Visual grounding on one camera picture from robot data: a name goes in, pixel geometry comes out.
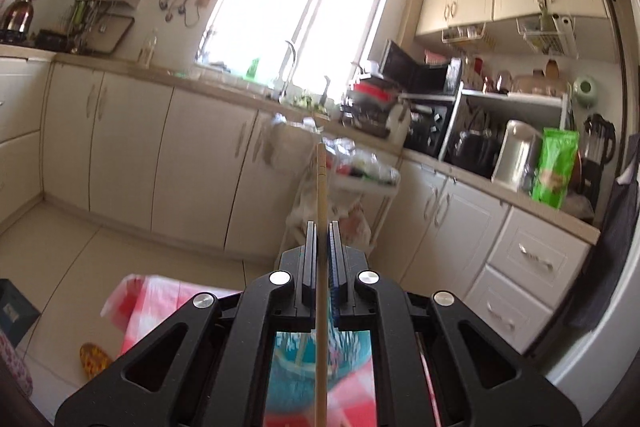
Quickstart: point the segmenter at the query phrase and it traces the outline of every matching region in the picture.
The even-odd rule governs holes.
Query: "faucet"
[[[296,72],[296,64],[298,63],[298,50],[293,42],[285,40],[285,42],[289,45],[291,50],[291,54],[293,55],[293,63],[291,65],[291,69],[289,70],[289,74],[287,75],[287,80],[284,81],[282,85],[282,89],[278,95],[278,102],[282,103],[287,96],[287,89],[289,89],[289,85],[293,80],[293,74]]]

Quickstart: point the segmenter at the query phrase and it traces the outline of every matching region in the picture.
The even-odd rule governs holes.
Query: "kettle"
[[[16,32],[20,39],[27,38],[33,21],[33,0],[15,0],[4,12],[1,29]]]

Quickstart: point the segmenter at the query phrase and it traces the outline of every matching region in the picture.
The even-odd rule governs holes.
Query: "electrical outlet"
[[[211,0],[196,0],[196,6],[199,8],[206,8],[209,6]]]

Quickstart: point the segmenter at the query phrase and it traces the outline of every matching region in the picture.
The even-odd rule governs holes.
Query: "green bag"
[[[546,128],[542,153],[531,198],[554,208],[560,208],[574,170],[580,133]]]

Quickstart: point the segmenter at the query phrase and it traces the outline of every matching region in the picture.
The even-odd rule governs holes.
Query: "tiled floor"
[[[242,290],[270,271],[164,247],[113,232],[38,204],[0,236],[0,279],[11,279],[42,311],[18,350],[34,379],[34,404],[53,419],[62,401],[86,382],[78,358],[85,342],[115,356],[123,333],[100,317],[105,299],[130,274],[164,275]]]

